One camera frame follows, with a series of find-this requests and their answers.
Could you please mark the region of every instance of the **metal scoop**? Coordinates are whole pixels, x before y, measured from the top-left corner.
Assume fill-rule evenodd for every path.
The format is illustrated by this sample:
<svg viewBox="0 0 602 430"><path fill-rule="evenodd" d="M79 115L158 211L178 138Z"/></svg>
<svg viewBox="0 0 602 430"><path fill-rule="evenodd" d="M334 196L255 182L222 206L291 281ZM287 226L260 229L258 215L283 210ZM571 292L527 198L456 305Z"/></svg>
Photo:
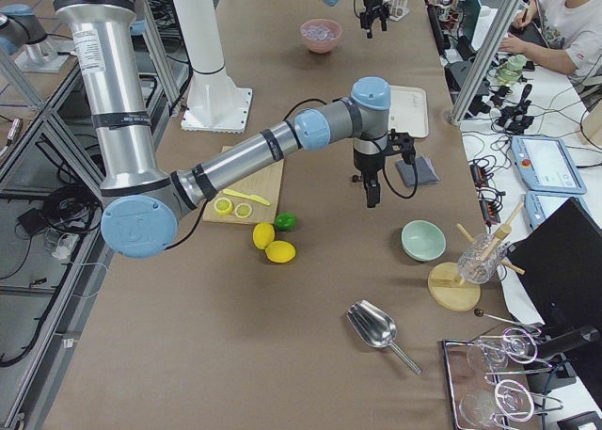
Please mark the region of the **metal scoop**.
<svg viewBox="0 0 602 430"><path fill-rule="evenodd" d="M418 364L394 342L397 327L387 314L368 301L361 300L349 308L347 317L367 345L374 348L391 347L414 374L422 374L422 369Z"/></svg>

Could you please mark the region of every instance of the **light green bowl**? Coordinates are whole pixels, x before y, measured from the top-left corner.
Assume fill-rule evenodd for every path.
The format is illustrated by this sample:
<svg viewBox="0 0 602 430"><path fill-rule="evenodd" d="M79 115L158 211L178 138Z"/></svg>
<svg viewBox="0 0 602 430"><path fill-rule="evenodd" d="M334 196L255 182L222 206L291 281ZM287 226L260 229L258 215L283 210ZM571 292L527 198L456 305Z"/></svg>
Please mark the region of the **light green bowl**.
<svg viewBox="0 0 602 430"><path fill-rule="evenodd" d="M432 261L445 251L445 235L429 221L410 221L402 229L402 247L416 261Z"/></svg>

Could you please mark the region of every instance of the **round wooden base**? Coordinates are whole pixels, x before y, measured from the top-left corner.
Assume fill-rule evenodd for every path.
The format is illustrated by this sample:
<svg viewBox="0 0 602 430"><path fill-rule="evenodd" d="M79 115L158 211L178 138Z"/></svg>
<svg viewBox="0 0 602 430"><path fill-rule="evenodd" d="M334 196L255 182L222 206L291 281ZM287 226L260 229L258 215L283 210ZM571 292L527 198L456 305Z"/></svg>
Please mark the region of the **round wooden base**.
<svg viewBox="0 0 602 430"><path fill-rule="evenodd" d="M429 273L429 291L435 301L452 311L470 311L481 298L481 286L464 281L458 285L456 263L440 263Z"/></svg>

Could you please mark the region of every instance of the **cutting board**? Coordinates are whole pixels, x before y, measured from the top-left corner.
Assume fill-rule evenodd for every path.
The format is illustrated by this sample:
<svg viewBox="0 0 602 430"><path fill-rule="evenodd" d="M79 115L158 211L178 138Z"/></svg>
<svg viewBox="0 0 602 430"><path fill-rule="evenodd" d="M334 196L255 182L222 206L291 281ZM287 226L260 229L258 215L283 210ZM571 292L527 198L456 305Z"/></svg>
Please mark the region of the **cutting board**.
<svg viewBox="0 0 602 430"><path fill-rule="evenodd" d="M224 146L222 152L227 151L229 148L230 146ZM255 225L262 221L273 222L276 217L278 199L280 197L280 182L282 180L283 168L284 160L281 160L228 186L228 188L232 190L243 192L247 195L259 195L270 201L269 206L264 206L263 204L259 204L258 202L249 199L229 197L220 191L215 198L207 204L207 208L203 214L203 221L238 223L242 225ZM214 209L214 202L222 197L231 199L234 207L241 202L250 204L253 208L253 213L248 218L238 218L234 215L234 212L228 215L218 215Z"/></svg>

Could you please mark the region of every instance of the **pink bowl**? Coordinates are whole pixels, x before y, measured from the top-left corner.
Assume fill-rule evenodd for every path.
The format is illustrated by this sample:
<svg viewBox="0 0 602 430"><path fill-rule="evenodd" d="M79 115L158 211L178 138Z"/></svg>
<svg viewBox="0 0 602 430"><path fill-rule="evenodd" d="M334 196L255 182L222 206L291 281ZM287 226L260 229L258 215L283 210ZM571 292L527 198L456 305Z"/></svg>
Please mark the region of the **pink bowl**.
<svg viewBox="0 0 602 430"><path fill-rule="evenodd" d="M308 46L308 49L316 54L325 54L332 51L341 41L341 34L342 27L329 19L311 19L301 25L303 42Z"/></svg>

